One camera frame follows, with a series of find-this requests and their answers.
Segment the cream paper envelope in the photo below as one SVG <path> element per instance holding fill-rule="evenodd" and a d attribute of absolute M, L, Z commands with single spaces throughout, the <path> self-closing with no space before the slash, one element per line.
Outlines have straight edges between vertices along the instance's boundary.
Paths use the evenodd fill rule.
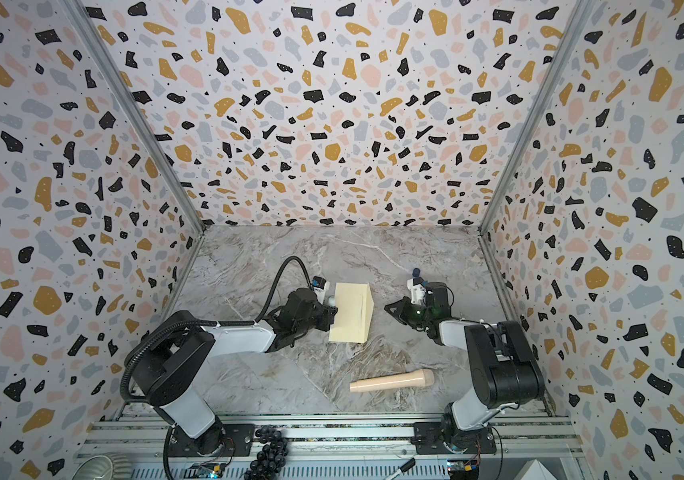
<path fill-rule="evenodd" d="M 334 294 L 338 309 L 329 334 L 335 343 L 364 344 L 369 337 L 374 299 L 367 283 L 337 283 Z"/>

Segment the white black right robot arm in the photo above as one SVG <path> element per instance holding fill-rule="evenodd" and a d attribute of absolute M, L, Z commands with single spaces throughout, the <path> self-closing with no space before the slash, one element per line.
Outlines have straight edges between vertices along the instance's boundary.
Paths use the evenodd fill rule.
<path fill-rule="evenodd" d="M 454 315 L 455 295 L 443 282 L 417 277 L 407 288 L 407 297 L 384 310 L 437 345 L 464 350 L 469 362 L 471 386 L 447 405 L 440 430 L 432 437 L 457 453 L 481 448 L 496 416 L 544 398 L 544 377 L 523 327 L 516 321 L 488 323 Z"/>

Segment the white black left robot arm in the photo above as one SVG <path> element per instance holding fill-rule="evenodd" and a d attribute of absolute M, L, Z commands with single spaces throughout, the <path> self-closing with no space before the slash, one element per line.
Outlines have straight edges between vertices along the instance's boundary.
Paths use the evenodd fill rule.
<path fill-rule="evenodd" d="M 275 353 L 315 330 L 328 332 L 337 313 L 336 302 L 312 287 L 291 292 L 250 321 L 204 320 L 179 310 L 127 355 L 120 394 L 150 406 L 170 425 L 172 438 L 194 453 L 218 453 L 226 429 L 201 391 L 203 377 L 231 356 Z"/>

